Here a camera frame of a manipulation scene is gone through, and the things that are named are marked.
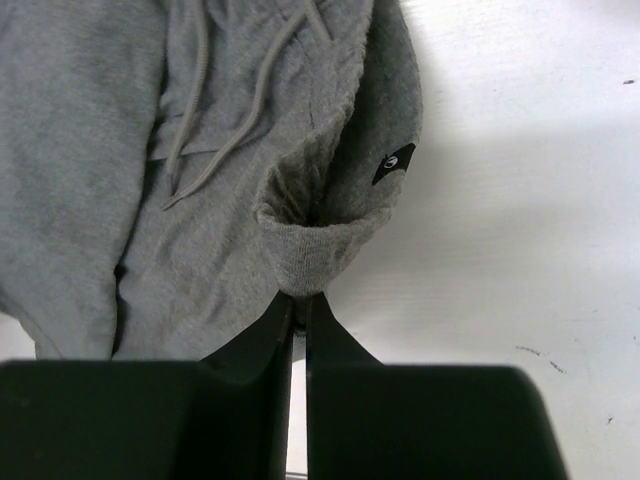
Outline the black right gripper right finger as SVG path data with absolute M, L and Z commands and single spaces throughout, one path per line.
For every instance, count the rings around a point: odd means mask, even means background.
M 544 402 L 521 369 L 384 364 L 323 294 L 305 326 L 309 478 L 567 478 Z

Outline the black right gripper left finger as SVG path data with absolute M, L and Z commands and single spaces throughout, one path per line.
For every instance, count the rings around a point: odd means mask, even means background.
M 293 302 L 200 361 L 8 361 L 5 479 L 281 479 Z

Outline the grey drawstring shorts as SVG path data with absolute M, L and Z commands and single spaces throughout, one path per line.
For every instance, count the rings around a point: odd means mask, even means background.
M 421 130 L 395 1 L 5 1 L 1 310 L 39 359 L 202 359 L 345 270 Z

